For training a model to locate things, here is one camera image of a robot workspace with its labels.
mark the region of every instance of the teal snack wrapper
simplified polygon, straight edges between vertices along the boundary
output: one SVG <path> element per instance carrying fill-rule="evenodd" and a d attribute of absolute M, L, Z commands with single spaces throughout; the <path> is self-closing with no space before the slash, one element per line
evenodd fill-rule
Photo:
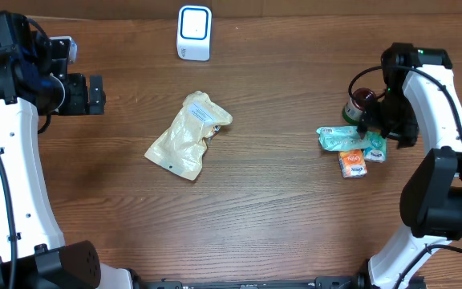
<path fill-rule="evenodd" d="M 363 152 L 365 161 L 384 162 L 387 159 L 387 141 L 377 132 L 367 132 L 370 146 Z"/>
<path fill-rule="evenodd" d="M 321 127 L 317 129 L 322 148 L 331 152 L 366 149 L 371 146 L 368 135 L 361 139 L 355 126 Z"/>

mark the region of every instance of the wooden table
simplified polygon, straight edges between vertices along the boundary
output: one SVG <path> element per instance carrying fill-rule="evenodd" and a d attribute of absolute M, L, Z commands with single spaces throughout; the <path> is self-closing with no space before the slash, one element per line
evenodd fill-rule
<path fill-rule="evenodd" d="M 462 14 L 215 19 L 212 58 L 178 59 L 175 20 L 44 22 L 79 44 L 71 72 L 101 74 L 104 116 L 53 117 L 39 137 L 51 206 L 67 243 L 146 280 L 210 282 L 353 275 L 400 221 L 420 141 L 345 180 L 315 129 L 345 125 L 347 86 L 393 42 L 445 48 L 462 103 Z M 358 87 L 383 88 L 380 73 Z M 144 158 L 196 90 L 233 115 L 197 181 Z M 421 270 L 462 288 L 462 255 Z"/>

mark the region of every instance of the cable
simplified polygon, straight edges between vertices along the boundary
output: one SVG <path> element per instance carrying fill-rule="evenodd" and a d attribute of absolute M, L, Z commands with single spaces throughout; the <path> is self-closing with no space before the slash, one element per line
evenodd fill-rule
<path fill-rule="evenodd" d="M 38 32 L 40 32 L 42 36 L 44 36 L 47 39 L 49 38 L 47 37 L 47 34 L 44 31 L 44 29 L 42 29 L 41 26 L 35 20 L 33 20 L 32 18 L 29 18 L 28 23 L 31 24 L 33 27 L 37 28 Z"/>
<path fill-rule="evenodd" d="M 12 197 L 10 196 L 10 186 L 8 184 L 8 178 L 6 177 L 5 166 L 1 159 L 0 153 L 0 177 L 3 187 L 3 193 L 5 195 L 6 203 L 6 215 L 8 216 L 8 230 L 10 232 L 10 280 L 8 282 L 8 288 L 13 289 L 15 285 L 15 271 L 17 270 L 17 234 L 15 233 L 15 220 L 14 220 L 14 209 L 12 206 Z"/>
<path fill-rule="evenodd" d="M 49 124 L 51 124 L 51 115 L 46 116 L 46 122 L 44 125 L 38 130 L 38 134 L 46 132 L 47 128 L 49 128 Z"/>
<path fill-rule="evenodd" d="M 352 86 L 354 85 L 354 83 L 356 82 L 356 80 L 358 80 L 361 76 L 365 75 L 366 73 L 368 72 L 371 72 L 371 71 L 376 71 L 376 70 L 379 70 L 379 69 L 382 69 L 383 67 L 380 67 L 380 66 L 377 66 L 377 67 L 371 67 L 371 68 L 368 68 L 362 72 L 360 72 L 356 77 L 354 77 L 351 81 L 351 84 L 349 85 L 349 96 L 353 99 L 353 100 L 356 100 L 354 98 L 354 96 L 352 95 Z M 405 66 L 402 66 L 402 65 L 391 65 L 391 66 L 387 66 L 387 68 L 393 68 L 393 69 L 399 69 L 399 70 L 405 70 L 405 71 L 413 71 L 423 77 L 425 77 L 426 79 L 428 79 L 429 81 L 431 81 L 432 83 L 434 83 L 442 92 L 443 94 L 445 95 L 445 98 L 447 99 L 448 101 L 448 104 L 450 106 L 450 109 L 452 111 L 452 115 L 454 116 L 454 121 L 456 122 L 456 127 L 457 127 L 457 131 L 459 133 L 459 138 L 461 140 L 461 143 L 462 143 L 462 125 L 461 125 L 461 120 L 460 120 L 460 116 L 459 116 L 459 113 L 457 111 L 457 107 L 456 107 L 456 104 L 454 103 L 454 99 L 452 98 L 452 96 L 450 95 L 450 93 L 448 92 L 447 88 L 441 84 L 437 79 L 435 79 L 434 77 L 430 76 L 428 73 L 425 73 L 423 71 L 420 71 L 418 69 L 415 69 L 413 67 L 405 67 Z M 409 264 L 408 267 L 406 267 L 406 269 L 402 272 L 402 274 L 400 274 L 396 284 L 395 284 L 395 289 L 398 289 L 400 284 L 402 283 L 402 281 L 404 280 L 404 278 L 406 277 L 407 273 L 409 273 L 409 271 L 411 271 L 411 269 L 421 260 L 421 258 L 426 254 L 426 253 L 431 253 L 432 250 L 434 249 L 445 249 L 445 250 L 451 250 L 451 251 L 454 251 L 456 253 L 461 253 L 462 254 L 462 249 L 461 248 L 458 248 L 458 247 L 454 247 L 454 246 L 449 246 L 449 245 L 430 245 L 430 246 L 427 246 L 425 248 L 425 250 L 422 250 L 417 256 L 415 259 L 413 259 L 413 261 Z"/>

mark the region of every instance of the orange snack box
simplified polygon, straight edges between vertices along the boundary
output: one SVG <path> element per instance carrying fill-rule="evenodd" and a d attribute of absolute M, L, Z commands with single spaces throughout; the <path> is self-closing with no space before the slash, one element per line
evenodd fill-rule
<path fill-rule="evenodd" d="M 363 177 L 367 174 L 367 165 L 361 149 L 339 152 L 338 159 L 343 177 Z"/>

